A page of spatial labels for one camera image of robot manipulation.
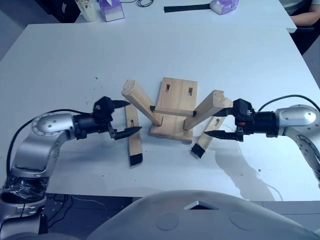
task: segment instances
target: mortise hole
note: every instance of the mortise hole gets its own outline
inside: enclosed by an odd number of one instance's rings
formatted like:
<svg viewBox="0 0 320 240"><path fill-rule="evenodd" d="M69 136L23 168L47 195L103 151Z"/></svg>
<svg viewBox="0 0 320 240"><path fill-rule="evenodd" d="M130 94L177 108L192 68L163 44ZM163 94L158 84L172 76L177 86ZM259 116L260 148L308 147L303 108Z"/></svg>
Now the mortise hole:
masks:
<svg viewBox="0 0 320 240"><path fill-rule="evenodd" d="M217 120L215 120L214 126L217 126L219 122L220 122L220 119L218 118Z"/></svg>

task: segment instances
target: black cable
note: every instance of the black cable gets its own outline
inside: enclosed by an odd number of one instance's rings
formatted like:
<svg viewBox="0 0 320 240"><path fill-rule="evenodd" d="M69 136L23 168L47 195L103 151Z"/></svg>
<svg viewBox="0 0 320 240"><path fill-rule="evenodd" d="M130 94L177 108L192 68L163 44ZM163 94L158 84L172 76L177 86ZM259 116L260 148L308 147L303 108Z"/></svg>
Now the black cable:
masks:
<svg viewBox="0 0 320 240"><path fill-rule="evenodd" d="M312 101L310 98L308 98L306 96L298 95L298 94L291 94L291 95L281 96L281 97L275 98L275 99L273 99L271 101L268 101L267 103L262 105L262 107L259 108L258 112L260 112L262 109L265 108L265 106L267 106L267 105L269 105L271 103L274 103L274 102L282 100L282 99L287 99L287 98L302 98L302 99L305 99L305 100L309 101L320 112L320 107L314 101Z"/></svg>
<svg viewBox="0 0 320 240"><path fill-rule="evenodd" d="M146 7L149 7L151 4L154 3L154 0L149 0L148 3L144 3L144 4L143 4L143 1L144 1L144 0L137 0L137 1L136 1L136 4L137 4L139 7L141 7L141 8L146 8Z"/></svg>
<svg viewBox="0 0 320 240"><path fill-rule="evenodd" d="M137 0L134 0L134 1L121 1L120 3L122 3L122 4L131 4L131 3L134 3L135 1L137 1Z"/></svg>
<svg viewBox="0 0 320 240"><path fill-rule="evenodd" d="M147 3L143 3L145 0L133 0L133 1L121 1L122 4L131 4L136 2L136 5L140 8L146 8L149 7L151 4L154 3L154 0L149 0Z"/></svg>
<svg viewBox="0 0 320 240"><path fill-rule="evenodd" d="M82 111L77 111L77 110L73 110L73 109L56 109L56 110L52 110L52 111L48 111L46 112L46 114L48 113L56 113L56 112L72 112L72 113L76 113L76 114L84 114L84 115L89 115L90 113L88 112L82 112ZM13 135L13 138L10 142L10 145L9 145L9 150L8 150L8 154L6 155L6 175L7 176L10 176L10 160L11 160L11 153L12 153L12 149L14 147L14 143L15 143L15 140L18 136L18 134L22 131L22 129L24 129L26 126L28 126L33 120L35 119L32 118L31 120L27 121L25 124L23 124L16 132L15 134Z"/></svg>
<svg viewBox="0 0 320 240"><path fill-rule="evenodd" d="M52 219L54 219L61 212L61 210L64 208L64 206L65 206L67 201L68 201L68 195L65 194L64 197L63 197L63 201L61 201L62 205L61 205L60 209L58 211L56 211L55 214L53 214L49 218L48 222L51 221Z"/></svg>
<svg viewBox="0 0 320 240"><path fill-rule="evenodd" d="M68 210L72 207L72 205L74 204L73 198L71 197L71 204L70 206L68 206L68 208L64 211L64 214L62 216L62 218L55 220L53 223L51 223L50 226L48 226L48 229L51 228L53 225L55 225L57 222L60 222L61 220L63 220L68 212Z"/></svg>

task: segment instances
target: black tape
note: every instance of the black tape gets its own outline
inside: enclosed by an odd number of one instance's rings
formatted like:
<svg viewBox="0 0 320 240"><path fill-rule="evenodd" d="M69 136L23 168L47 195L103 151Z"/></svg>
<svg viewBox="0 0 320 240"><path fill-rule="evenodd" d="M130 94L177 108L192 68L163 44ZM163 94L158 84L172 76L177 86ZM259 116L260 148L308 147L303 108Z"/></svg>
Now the black tape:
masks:
<svg viewBox="0 0 320 240"><path fill-rule="evenodd" d="M210 9L210 3L198 4L198 5L188 5L188 6L165 6L163 8L165 13L192 11L192 10L205 10L205 9Z"/></svg>
<svg viewBox="0 0 320 240"><path fill-rule="evenodd" d="M199 158L202 157L202 155L206 152L200 145L197 143L191 148L191 152L193 152L195 155L197 155Z"/></svg>
<svg viewBox="0 0 320 240"><path fill-rule="evenodd" d="M131 165L131 166L140 164L140 163L142 163L142 162L143 162L142 153L139 153L139 154L137 154L137 155L130 156L130 165Z"/></svg>

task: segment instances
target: black strap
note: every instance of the black strap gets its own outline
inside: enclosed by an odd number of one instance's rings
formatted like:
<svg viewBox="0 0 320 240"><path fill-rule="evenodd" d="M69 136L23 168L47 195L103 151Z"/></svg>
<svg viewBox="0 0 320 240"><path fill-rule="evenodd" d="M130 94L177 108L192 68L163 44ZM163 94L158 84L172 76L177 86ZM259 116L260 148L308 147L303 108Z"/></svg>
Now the black strap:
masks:
<svg viewBox="0 0 320 240"><path fill-rule="evenodd" d="M189 6L165 6L165 13L210 9L210 3Z"/></svg>

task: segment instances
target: wooden plank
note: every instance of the wooden plank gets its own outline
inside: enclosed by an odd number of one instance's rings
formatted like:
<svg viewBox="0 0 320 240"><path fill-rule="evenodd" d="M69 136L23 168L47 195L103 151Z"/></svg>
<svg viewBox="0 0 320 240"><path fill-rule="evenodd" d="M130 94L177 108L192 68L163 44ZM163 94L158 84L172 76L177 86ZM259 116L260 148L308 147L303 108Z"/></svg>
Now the wooden plank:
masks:
<svg viewBox="0 0 320 240"><path fill-rule="evenodd" d="M175 109L175 108L156 107L153 112L158 114L167 114L167 115L174 115L174 116L180 116L180 117L193 117L195 111Z"/></svg>
<svg viewBox="0 0 320 240"><path fill-rule="evenodd" d="M127 128L139 127L138 113L134 105L125 106ZM140 131L128 137L130 165L142 163L142 144Z"/></svg>
<svg viewBox="0 0 320 240"><path fill-rule="evenodd" d="M226 98L224 102L225 108L231 108L233 106L233 101L229 98ZM202 135L197 140L196 144L193 146L191 151L196 154L199 158L202 157L202 155L205 153L207 148L209 147L213 137L205 134L204 132L207 131L213 131L213 130L219 130L222 124L224 123L226 117L217 117L213 116L211 118L211 121L206 126L205 130L203 131Z"/></svg>
<svg viewBox="0 0 320 240"><path fill-rule="evenodd" d="M187 117L184 121L184 129L190 130L205 119L219 112L225 107L226 97L223 91L213 90L194 110L196 116Z"/></svg>
<svg viewBox="0 0 320 240"><path fill-rule="evenodd" d="M183 109L193 111L197 101L196 81L187 81L175 78L162 80L162 85L156 108ZM153 125L149 134L151 136L173 139L192 143L193 130L184 130L183 116L163 115L162 125Z"/></svg>
<svg viewBox="0 0 320 240"><path fill-rule="evenodd" d="M154 104L147 94L139 86L135 80L127 80L123 86L121 94L139 109L151 122L157 126L161 126L162 115L154 113L150 110L150 106Z"/></svg>

